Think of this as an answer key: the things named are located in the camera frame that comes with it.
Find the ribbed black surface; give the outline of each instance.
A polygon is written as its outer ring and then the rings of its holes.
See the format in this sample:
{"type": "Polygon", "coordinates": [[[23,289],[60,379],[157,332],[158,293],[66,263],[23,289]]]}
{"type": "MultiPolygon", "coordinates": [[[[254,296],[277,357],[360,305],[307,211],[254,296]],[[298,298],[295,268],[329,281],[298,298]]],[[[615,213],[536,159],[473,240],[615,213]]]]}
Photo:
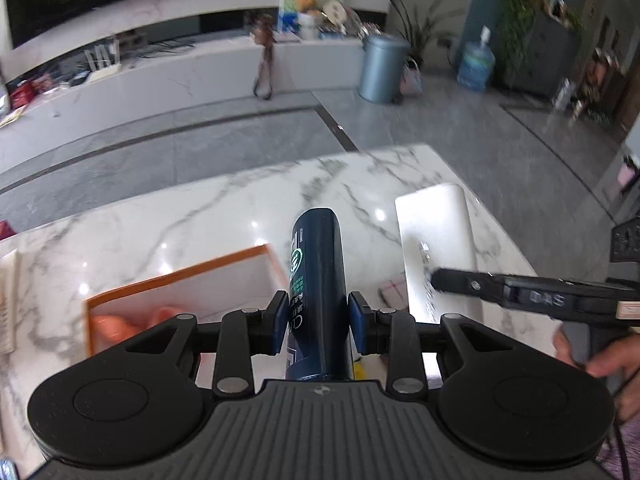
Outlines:
{"type": "Polygon", "coordinates": [[[397,402],[377,383],[270,381],[250,400],[218,406],[176,452],[126,470],[79,470],[49,462],[34,480],[515,480],[609,478],[595,464],[517,472],[455,447],[428,410],[397,402]]]}

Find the bottle cap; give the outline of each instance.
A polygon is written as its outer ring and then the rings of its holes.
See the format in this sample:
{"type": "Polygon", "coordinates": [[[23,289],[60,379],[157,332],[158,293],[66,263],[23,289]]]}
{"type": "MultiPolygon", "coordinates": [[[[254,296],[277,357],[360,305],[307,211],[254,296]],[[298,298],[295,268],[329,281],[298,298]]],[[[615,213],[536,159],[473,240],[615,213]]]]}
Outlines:
{"type": "Polygon", "coordinates": [[[490,39],[491,39],[491,31],[489,30],[488,27],[483,27],[482,34],[480,34],[480,40],[483,43],[489,43],[490,39]]]}

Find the green circular logo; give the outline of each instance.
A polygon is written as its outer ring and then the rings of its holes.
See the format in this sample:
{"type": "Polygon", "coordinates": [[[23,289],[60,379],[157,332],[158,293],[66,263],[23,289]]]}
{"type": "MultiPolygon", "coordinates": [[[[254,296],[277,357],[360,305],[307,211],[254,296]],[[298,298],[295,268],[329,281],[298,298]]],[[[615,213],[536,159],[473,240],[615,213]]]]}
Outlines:
{"type": "Polygon", "coordinates": [[[290,276],[293,276],[302,262],[302,249],[296,249],[291,253],[291,270],[290,276]]]}

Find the dark gray cabinet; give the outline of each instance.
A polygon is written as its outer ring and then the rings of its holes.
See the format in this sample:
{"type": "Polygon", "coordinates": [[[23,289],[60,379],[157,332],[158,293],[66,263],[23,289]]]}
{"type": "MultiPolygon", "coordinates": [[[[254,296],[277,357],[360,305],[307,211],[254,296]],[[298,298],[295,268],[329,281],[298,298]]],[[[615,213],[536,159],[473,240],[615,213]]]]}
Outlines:
{"type": "Polygon", "coordinates": [[[580,37],[562,23],[539,12],[525,38],[527,55],[508,70],[509,88],[552,98],[567,77],[580,47],[580,37]]]}

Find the trash can lid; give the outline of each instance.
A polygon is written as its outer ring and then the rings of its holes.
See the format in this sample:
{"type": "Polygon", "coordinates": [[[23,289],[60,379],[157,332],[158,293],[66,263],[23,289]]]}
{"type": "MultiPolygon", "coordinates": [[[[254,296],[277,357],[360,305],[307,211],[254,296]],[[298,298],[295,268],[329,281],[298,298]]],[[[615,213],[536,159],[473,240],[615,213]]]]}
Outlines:
{"type": "Polygon", "coordinates": [[[378,48],[385,49],[403,49],[409,50],[411,47],[409,42],[404,38],[398,36],[392,36],[391,34],[371,34],[369,36],[369,43],[378,48]]]}

